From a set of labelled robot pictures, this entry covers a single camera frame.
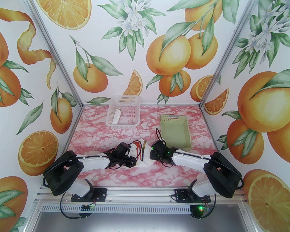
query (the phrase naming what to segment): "halved orange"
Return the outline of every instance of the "halved orange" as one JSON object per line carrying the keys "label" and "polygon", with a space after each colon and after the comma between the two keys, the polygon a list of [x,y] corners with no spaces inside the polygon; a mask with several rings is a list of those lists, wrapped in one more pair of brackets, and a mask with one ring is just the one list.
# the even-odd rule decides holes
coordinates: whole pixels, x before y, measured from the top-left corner
{"label": "halved orange", "polygon": [[140,74],[134,69],[128,87],[123,95],[140,95],[143,89],[143,82]]}
{"label": "halved orange", "polygon": [[227,88],[216,99],[204,104],[204,109],[209,115],[217,115],[222,111],[228,100],[229,89]]}
{"label": "halved orange", "polygon": [[91,0],[36,0],[44,14],[65,29],[77,30],[88,22]]}
{"label": "halved orange", "polygon": [[259,175],[250,185],[248,198],[264,231],[290,231],[290,190],[280,178],[272,173]]}
{"label": "halved orange", "polygon": [[54,162],[57,150],[58,140],[53,133],[42,130],[34,132],[19,147],[19,165],[27,175],[40,175]]}
{"label": "halved orange", "polygon": [[197,82],[195,82],[190,91],[190,96],[192,100],[200,102],[212,77],[213,75],[207,75],[200,78]]}

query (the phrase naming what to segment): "black bracket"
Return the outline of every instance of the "black bracket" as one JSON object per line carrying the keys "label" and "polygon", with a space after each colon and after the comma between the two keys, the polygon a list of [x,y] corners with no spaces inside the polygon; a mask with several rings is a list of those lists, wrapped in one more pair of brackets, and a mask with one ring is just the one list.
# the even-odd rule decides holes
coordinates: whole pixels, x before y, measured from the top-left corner
{"label": "black bracket", "polygon": [[80,197],[77,194],[72,194],[70,201],[72,202],[105,202],[107,197],[107,188],[94,188],[92,196],[88,199],[86,196]]}
{"label": "black bracket", "polygon": [[178,189],[176,188],[174,190],[175,198],[177,203],[210,203],[211,198],[209,195],[205,195],[204,197],[197,196],[194,192],[192,192],[191,196],[189,196],[189,193],[187,192],[187,188]]}

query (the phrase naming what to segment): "pink marble table mat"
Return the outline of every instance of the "pink marble table mat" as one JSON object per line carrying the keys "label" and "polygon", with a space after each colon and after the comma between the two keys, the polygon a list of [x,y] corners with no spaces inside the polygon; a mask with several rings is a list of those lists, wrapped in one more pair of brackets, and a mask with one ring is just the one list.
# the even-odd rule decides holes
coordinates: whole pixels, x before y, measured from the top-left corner
{"label": "pink marble table mat", "polygon": [[[215,152],[209,131],[198,106],[141,106],[140,124],[135,129],[114,130],[105,124],[108,106],[85,106],[68,150],[78,155],[96,155],[120,142],[130,143],[142,137],[151,145],[157,140],[160,115],[186,116],[192,139],[191,152],[211,155]],[[95,169],[79,177],[94,186],[188,186],[201,173],[183,166],[166,168],[155,161],[150,167],[121,167],[117,170]]]}

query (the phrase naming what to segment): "clear plastic basket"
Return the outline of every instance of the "clear plastic basket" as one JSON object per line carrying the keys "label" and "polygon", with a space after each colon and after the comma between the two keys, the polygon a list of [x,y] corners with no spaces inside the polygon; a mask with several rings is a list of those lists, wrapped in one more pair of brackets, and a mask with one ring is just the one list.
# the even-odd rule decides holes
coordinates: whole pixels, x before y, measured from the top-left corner
{"label": "clear plastic basket", "polygon": [[[115,110],[121,109],[118,124],[112,124]],[[113,129],[132,129],[140,123],[140,97],[135,95],[115,95],[110,100],[106,125]]]}

